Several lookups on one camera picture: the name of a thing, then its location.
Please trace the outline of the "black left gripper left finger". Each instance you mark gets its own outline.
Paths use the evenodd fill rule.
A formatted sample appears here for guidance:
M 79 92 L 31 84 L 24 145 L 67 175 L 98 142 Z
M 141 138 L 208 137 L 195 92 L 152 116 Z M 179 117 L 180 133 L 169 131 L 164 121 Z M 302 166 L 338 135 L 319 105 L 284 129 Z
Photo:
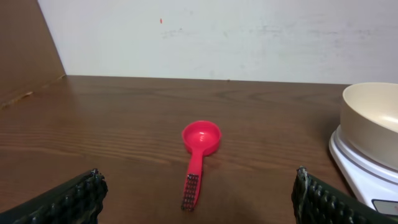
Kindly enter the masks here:
M 108 192 L 98 169 L 1 213 L 3 224 L 97 224 Z

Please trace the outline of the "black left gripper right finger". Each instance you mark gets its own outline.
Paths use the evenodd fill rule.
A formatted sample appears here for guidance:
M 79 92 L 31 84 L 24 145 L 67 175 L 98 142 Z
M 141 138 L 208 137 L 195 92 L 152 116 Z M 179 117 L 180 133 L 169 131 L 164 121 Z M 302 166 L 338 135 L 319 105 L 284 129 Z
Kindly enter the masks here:
M 297 169 L 291 195 L 297 224 L 397 224 L 383 215 L 309 174 Z

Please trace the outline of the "red plastic measuring scoop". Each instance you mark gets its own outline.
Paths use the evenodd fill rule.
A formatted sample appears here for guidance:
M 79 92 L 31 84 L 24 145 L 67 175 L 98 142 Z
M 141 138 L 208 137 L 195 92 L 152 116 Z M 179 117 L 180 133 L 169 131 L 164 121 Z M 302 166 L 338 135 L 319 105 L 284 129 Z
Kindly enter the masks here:
M 193 211 L 200 194 L 203 158 L 218 150 L 221 131 L 211 121 L 195 121 L 182 131 L 182 139 L 191 158 L 185 176 L 181 209 Z

